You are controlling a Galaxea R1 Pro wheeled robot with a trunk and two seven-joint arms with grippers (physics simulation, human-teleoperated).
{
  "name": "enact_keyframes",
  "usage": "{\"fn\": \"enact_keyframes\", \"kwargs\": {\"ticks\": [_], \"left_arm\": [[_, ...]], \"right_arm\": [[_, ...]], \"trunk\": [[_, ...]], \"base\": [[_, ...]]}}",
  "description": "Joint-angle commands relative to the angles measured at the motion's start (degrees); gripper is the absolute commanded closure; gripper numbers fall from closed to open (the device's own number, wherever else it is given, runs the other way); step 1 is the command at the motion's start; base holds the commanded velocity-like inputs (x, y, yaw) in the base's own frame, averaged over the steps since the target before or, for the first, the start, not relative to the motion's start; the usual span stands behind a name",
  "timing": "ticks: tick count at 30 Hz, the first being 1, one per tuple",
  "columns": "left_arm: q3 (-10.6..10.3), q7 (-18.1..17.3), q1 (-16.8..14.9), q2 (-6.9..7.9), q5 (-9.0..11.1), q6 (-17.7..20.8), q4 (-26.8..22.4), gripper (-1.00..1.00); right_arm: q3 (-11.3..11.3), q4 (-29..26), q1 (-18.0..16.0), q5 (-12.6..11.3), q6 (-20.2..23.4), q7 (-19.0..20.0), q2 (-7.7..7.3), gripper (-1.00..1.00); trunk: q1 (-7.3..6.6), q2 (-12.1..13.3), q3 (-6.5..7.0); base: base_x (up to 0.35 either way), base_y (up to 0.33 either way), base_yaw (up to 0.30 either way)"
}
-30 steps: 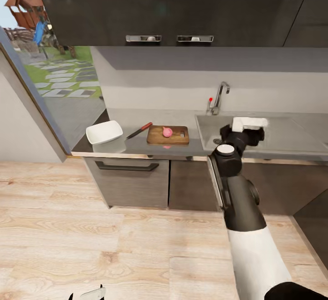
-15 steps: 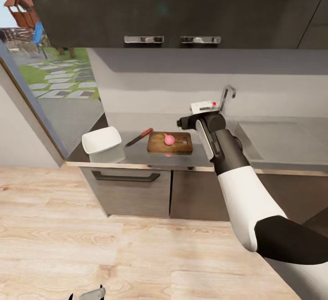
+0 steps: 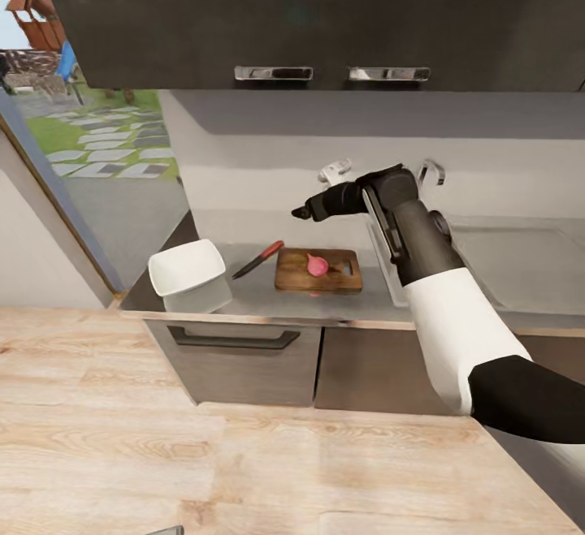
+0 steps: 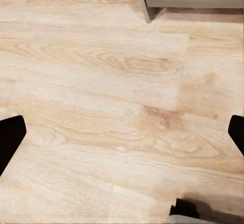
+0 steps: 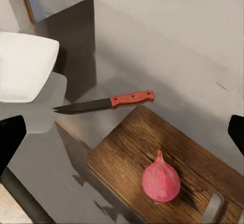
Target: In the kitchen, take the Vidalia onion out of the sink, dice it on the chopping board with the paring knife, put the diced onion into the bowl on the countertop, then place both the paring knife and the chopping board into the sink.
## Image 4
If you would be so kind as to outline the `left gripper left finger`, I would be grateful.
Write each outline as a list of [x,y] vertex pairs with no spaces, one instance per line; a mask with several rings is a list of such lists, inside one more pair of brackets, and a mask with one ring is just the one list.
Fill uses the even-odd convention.
[[22,115],[0,121],[0,176],[26,135]]

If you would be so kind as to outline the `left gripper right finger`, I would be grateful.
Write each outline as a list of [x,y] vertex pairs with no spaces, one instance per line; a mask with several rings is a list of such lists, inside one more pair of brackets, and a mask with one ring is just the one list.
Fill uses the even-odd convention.
[[228,128],[228,134],[244,155],[244,117],[233,115]]

